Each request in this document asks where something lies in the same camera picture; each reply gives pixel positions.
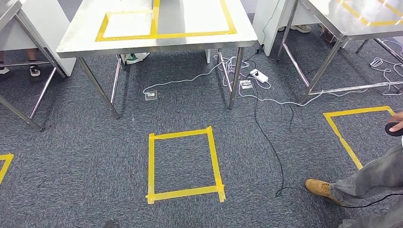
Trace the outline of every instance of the stainless steel table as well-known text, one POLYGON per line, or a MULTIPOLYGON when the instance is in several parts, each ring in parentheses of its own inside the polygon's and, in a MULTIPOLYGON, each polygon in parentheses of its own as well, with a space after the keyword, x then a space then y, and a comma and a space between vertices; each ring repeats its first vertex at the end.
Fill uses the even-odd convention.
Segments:
MULTIPOLYGON (((304 95, 299 101, 300 103, 303 103, 309 95, 317 95, 322 92, 312 92, 312 90, 323 75, 330 61, 345 42, 351 40, 367 41, 369 39, 374 39, 403 64, 403 58, 380 40, 380 38, 396 36, 403 36, 403 2, 400 0, 295 0, 280 50, 278 51, 277 61, 280 60, 281 52, 284 48, 293 65, 297 69, 298 74, 307 86, 304 95), (330 51, 329 56, 319 68, 311 82, 309 82, 305 77, 285 43, 299 2, 307 7, 337 38, 337 42, 330 51)), ((399 84, 403 84, 403 81, 329 89, 324 90, 323 93, 335 93, 381 86, 395 86, 399 84)))
POLYGON ((31 125, 33 128, 39 131, 43 131, 44 127, 39 126, 36 122, 33 121, 35 113, 42 101, 42 98, 50 84, 50 81, 53 78, 55 72, 59 72, 62 77, 66 77, 65 72, 58 66, 56 61, 51 57, 51 55, 43 48, 43 46, 39 42, 38 34, 32 29, 31 25, 28 23, 28 20, 25 14, 21 11, 22 3, 20 0, 0 0, 0 30, 2 30, 12 18, 20 24, 21 28, 25 31, 25 33, 29 36, 32 42, 38 47, 38 49, 43 53, 48 61, 38 61, 38 62, 24 62, 24 63, 14 63, 14 64, 0 64, 0 67, 17 67, 17 66, 28 66, 32 64, 40 65, 40 64, 51 64, 53 66, 53 70, 49 75, 42 92, 35 103, 32 111, 28 116, 26 116, 21 110, 19 110, 16 106, 7 101, 3 96, 0 95, 0 104, 3 104, 8 109, 10 109, 13 113, 22 118, 26 123, 31 125))
POLYGON ((77 57, 115 118, 119 54, 209 48, 238 48, 233 107, 244 47, 257 36, 240 0, 83 0, 59 47, 60 57, 77 57), (117 55, 109 100, 83 57, 117 55))

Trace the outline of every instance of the hand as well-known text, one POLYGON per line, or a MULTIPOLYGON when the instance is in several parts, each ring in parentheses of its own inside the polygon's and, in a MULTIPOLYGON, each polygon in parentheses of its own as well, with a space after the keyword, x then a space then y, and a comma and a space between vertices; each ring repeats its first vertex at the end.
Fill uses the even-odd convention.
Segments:
POLYGON ((396 132, 396 131, 402 129, 403 128, 403 112, 399 112, 399 113, 395 114, 394 116, 392 116, 391 118, 389 118, 388 123, 392 122, 392 121, 399 121, 400 123, 391 127, 391 129, 389 129, 391 132, 396 132))

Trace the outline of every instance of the black tape roll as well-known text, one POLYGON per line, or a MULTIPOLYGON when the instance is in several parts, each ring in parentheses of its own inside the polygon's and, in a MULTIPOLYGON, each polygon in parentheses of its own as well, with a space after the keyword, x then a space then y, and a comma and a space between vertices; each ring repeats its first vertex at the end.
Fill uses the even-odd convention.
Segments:
POLYGON ((393 126, 395 126, 396 124, 400 123, 399 121, 392 121, 386 124, 385 126, 385 131, 386 133, 388 133, 391 136, 402 136, 403 135, 403 129, 400 129, 396 132, 390 132, 389 129, 393 126))

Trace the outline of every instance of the yellow tape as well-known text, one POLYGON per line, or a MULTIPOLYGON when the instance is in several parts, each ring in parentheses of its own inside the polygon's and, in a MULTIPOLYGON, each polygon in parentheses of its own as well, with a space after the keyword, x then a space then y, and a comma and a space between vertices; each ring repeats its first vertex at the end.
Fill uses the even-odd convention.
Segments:
POLYGON ((353 110, 346 110, 346 111, 339 111, 339 112, 332 112, 332 113, 323 113, 327 122, 329 123, 330 127, 333 129, 337 137, 339 138, 341 144, 344 146, 345 150, 347 151, 348 155, 350 155, 351 160, 353 160, 354 164, 360 170, 362 169, 363 165, 345 141, 345 139, 341 136, 335 122, 333 122, 332 117, 335 116, 342 116, 342 115, 351 115, 351 114, 360 114, 360 113, 368 113, 368 112, 378 112, 378 111, 388 111, 390 115, 394 115, 394 111, 389 106, 381 106, 381 107, 371 107, 371 108, 359 108, 353 110))
POLYGON ((160 134, 160 135, 156 135, 154 138, 155 139, 171 139, 171 138, 178 138, 178 137, 185 137, 185 136, 192 136, 192 135, 199 135, 199 134, 207 134, 207 129, 187 131, 187 132, 169 133, 169 134, 160 134))
POLYGON ((0 184, 3 181, 4 176, 6 175, 7 169, 9 168, 13 157, 14 155, 12 153, 0 155, 0 161, 4 160, 3 167, 0 170, 0 184))
POLYGON ((222 184, 222 181, 221 181, 220 169, 218 167, 217 153, 215 151, 214 137, 213 137, 213 131, 212 131, 211 126, 207 128, 207 138, 209 139, 211 163, 213 166, 214 179, 215 179, 215 184, 217 187, 218 198, 220 199, 220 202, 222 203, 225 200, 224 185, 222 184))
POLYGON ((390 9, 390 11, 392 11, 394 14, 396 14, 400 18, 403 17, 403 13, 401 13, 398 9, 394 8, 393 6, 391 6, 389 3, 385 2, 384 0, 378 0, 378 2, 385 5, 388 9, 390 9))
POLYGON ((211 126, 209 126, 206 129, 187 131, 187 132, 169 133, 169 134, 161 134, 161 135, 154 135, 153 133, 149 134, 149 139, 148 139, 148 194, 146 196, 148 204, 153 204, 155 200, 165 200, 165 199, 206 194, 206 193, 212 193, 212 192, 217 192, 220 202, 224 202, 224 200, 225 200, 224 185, 222 184, 222 181, 221 181, 220 169, 218 167, 217 153, 215 150, 214 138, 213 138, 211 126), (209 141, 210 155, 211 155, 211 163, 212 163, 212 167, 213 167, 214 179, 215 179, 216 185, 208 186, 208 187, 201 187, 201 188, 194 188, 194 189, 185 189, 185 190, 178 190, 178 191, 155 193, 154 192, 154 141, 162 140, 162 139, 185 137, 185 136, 191 136, 191 135, 200 135, 200 134, 207 134, 207 138, 209 141))
POLYGON ((148 136, 148 204, 154 203, 154 134, 148 136))
MULTIPOLYGON (((397 25, 397 24, 403 24, 403 21, 401 20, 391 20, 391 21, 375 21, 375 22, 369 22, 365 18, 362 17, 362 15, 355 11, 353 8, 351 8, 346 2, 346 0, 336 0, 338 3, 340 3, 348 12, 350 12, 354 17, 356 17, 361 23, 363 23, 366 26, 386 26, 386 25, 397 25)), ((391 5, 388 3, 385 4, 385 6, 390 9, 393 13, 396 15, 399 15, 400 17, 403 17, 403 14, 398 11, 397 9, 393 8, 391 5)))
POLYGON ((178 191, 170 191, 170 192, 163 192, 157 193, 154 195, 155 200, 166 200, 172 199, 177 197, 185 197, 185 196, 194 196, 206 193, 217 192, 217 187, 208 186, 208 187, 201 187, 201 188, 194 188, 194 189, 185 189, 185 190, 178 190, 178 191))
POLYGON ((167 38, 185 38, 185 37, 201 37, 201 36, 215 36, 215 35, 230 35, 236 34, 237 31, 235 29, 234 22, 232 20, 230 11, 228 10, 227 4, 225 0, 220 0, 222 12, 227 21, 228 29, 227 31, 216 31, 216 32, 192 32, 192 33, 172 33, 172 34, 157 34, 158 32, 158 18, 159 18, 159 9, 160 9, 160 0, 154 0, 153 9, 152 10, 144 10, 144 11, 132 11, 132 12, 108 12, 105 14, 104 20, 101 23, 101 27, 99 28, 98 34, 96 36, 95 41, 120 41, 120 40, 134 40, 134 39, 167 39, 167 38), (120 13, 150 13, 152 12, 153 17, 151 20, 151 28, 149 35, 141 35, 141 36, 123 36, 123 37, 104 37, 106 27, 109 23, 109 17, 112 14, 120 14, 120 13))
POLYGON ((158 16, 160 14, 160 0, 154 0, 153 20, 151 21, 150 36, 156 36, 158 30, 158 16))

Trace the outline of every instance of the brown boot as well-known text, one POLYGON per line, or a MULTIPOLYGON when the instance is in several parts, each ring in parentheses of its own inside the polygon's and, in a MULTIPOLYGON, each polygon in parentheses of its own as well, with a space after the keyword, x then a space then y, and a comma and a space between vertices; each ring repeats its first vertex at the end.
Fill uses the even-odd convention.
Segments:
POLYGON ((333 196, 330 194, 330 184, 324 182, 323 180, 308 179, 305 181, 305 188, 315 195, 329 198, 338 205, 343 206, 341 202, 333 198, 333 196))

